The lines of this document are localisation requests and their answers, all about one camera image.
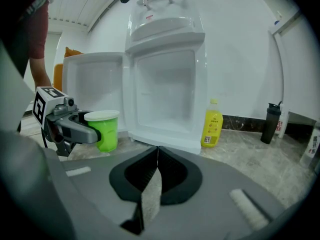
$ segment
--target ceiling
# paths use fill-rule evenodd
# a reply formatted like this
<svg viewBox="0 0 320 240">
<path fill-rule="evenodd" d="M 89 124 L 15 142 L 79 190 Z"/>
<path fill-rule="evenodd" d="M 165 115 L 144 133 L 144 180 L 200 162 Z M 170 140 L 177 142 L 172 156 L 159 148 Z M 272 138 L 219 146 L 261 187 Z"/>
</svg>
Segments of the ceiling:
<svg viewBox="0 0 320 240">
<path fill-rule="evenodd" d="M 90 30 L 113 0 L 52 0 L 49 25 L 68 25 Z"/>
</svg>

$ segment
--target orange chair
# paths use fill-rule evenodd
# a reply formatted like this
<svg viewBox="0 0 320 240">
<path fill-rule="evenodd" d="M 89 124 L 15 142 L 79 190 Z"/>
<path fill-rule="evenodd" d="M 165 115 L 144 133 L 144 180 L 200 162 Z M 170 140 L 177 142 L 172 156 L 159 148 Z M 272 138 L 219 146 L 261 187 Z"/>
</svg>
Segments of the orange chair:
<svg viewBox="0 0 320 240">
<path fill-rule="evenodd" d="M 83 54 L 83 53 L 78 50 L 71 50 L 68 47 L 66 47 L 64 57 L 66 58 L 66 57 L 80 55 L 80 54 Z M 63 71 L 63 68 L 64 68 L 63 64 L 57 64 L 54 66 L 54 69 L 53 69 L 53 87 L 57 88 L 61 92 L 62 92 L 62 71 Z"/>
</svg>

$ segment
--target white lid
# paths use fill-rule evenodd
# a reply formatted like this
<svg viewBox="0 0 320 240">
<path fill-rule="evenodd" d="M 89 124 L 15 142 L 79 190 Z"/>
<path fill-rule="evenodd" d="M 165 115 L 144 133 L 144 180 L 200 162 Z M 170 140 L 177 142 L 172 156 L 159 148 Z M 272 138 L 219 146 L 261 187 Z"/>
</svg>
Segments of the white lid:
<svg viewBox="0 0 320 240">
<path fill-rule="evenodd" d="M 117 110 L 102 110 L 86 113 L 84 120 L 86 121 L 104 121 L 114 119 L 119 116 L 120 112 Z"/>
</svg>

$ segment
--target yellow plastic bottle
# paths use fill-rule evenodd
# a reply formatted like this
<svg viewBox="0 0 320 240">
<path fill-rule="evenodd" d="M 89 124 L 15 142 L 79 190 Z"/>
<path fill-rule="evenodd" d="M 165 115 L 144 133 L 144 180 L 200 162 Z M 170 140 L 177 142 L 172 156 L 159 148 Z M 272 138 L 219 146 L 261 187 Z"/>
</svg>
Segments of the yellow plastic bottle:
<svg viewBox="0 0 320 240">
<path fill-rule="evenodd" d="M 206 109 L 205 121 L 201 138 L 201 146 L 213 148 L 217 145 L 224 118 L 218 110 L 218 101 L 215 98 L 210 99 L 210 105 Z"/>
</svg>

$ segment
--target green container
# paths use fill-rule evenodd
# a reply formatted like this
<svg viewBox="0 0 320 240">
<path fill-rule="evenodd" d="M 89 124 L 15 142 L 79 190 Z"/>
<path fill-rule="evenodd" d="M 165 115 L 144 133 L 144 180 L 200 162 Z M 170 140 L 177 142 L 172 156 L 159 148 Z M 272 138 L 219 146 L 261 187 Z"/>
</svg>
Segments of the green container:
<svg viewBox="0 0 320 240">
<path fill-rule="evenodd" d="M 117 148 L 119 113 L 116 110 L 104 110 L 84 115 L 88 125 L 101 133 L 101 140 L 96 143 L 100 152 L 110 152 Z"/>
</svg>

